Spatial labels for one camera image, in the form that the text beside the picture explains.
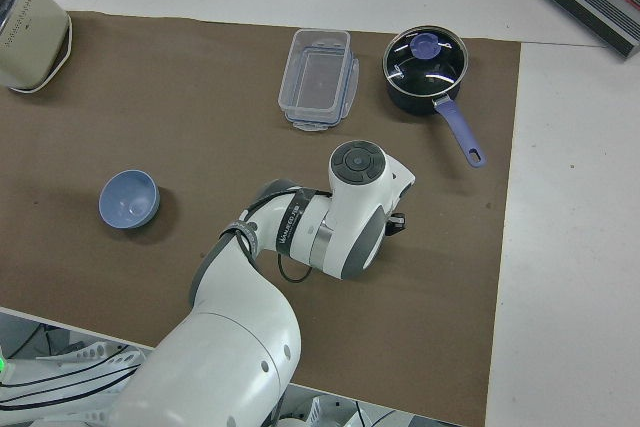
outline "blue bowl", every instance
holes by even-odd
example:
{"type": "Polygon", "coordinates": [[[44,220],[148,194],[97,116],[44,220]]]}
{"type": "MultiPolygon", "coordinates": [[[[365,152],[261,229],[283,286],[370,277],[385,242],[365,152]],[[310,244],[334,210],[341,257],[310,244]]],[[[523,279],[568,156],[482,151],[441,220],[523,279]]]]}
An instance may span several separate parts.
{"type": "Polygon", "coordinates": [[[160,205],[158,186],[146,172],[125,170],[102,189],[98,207],[111,227],[133,229],[149,222],[160,205]]]}

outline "white table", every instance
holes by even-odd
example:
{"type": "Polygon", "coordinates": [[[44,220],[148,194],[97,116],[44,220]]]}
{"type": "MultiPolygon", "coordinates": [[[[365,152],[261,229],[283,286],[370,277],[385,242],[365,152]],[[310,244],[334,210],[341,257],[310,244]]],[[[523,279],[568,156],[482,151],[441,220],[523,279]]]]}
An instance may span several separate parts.
{"type": "Polygon", "coordinates": [[[547,0],[57,0],[67,10],[524,42],[488,427],[640,418],[640,56],[547,0]]]}

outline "toaster vent holes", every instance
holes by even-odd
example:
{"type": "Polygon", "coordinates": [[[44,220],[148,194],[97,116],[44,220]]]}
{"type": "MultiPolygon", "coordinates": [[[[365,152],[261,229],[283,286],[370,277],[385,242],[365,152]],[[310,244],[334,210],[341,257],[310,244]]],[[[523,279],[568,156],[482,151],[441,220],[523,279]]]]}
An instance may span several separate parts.
{"type": "Polygon", "coordinates": [[[32,1],[33,0],[25,0],[24,1],[24,4],[22,5],[22,9],[18,13],[18,20],[16,21],[15,25],[13,26],[13,28],[9,32],[9,37],[4,42],[5,47],[11,47],[11,44],[13,43],[13,39],[15,38],[16,34],[18,33],[18,31],[22,27],[22,24],[24,23],[24,19],[27,18],[27,14],[29,13],[29,9],[31,8],[31,2],[32,1]]]}

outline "black pot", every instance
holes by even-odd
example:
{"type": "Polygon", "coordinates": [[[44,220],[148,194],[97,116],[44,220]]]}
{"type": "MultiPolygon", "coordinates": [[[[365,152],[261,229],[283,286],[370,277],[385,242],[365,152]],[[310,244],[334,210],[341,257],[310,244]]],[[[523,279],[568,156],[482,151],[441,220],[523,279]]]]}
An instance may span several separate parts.
{"type": "Polygon", "coordinates": [[[485,155],[453,100],[468,65],[462,39],[435,26],[415,27],[397,35],[382,59],[393,103],[414,115],[442,115],[469,165],[482,167],[485,155]]]}

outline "brown tablecloth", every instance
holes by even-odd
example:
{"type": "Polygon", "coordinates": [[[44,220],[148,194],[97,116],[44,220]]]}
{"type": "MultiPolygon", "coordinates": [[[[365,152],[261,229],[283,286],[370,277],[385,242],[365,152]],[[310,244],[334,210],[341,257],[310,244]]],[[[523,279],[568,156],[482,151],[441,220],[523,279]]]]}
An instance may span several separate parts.
{"type": "MultiPolygon", "coordinates": [[[[277,97],[295,29],[73,13],[69,64],[34,95],[0,91],[0,305],[156,345],[220,230],[265,182],[328,189],[340,143],[378,143],[416,175],[385,240],[352,281],[284,282],[300,322],[296,383],[465,425],[482,425],[520,45],[467,40],[458,102],[488,164],[472,169],[444,120],[388,99],[389,34],[352,32],[352,111],[322,133],[294,129],[277,97]],[[158,182],[136,231],[105,225],[104,183],[127,168],[158,182]]],[[[285,262],[291,275],[304,269],[285,262]]]]}

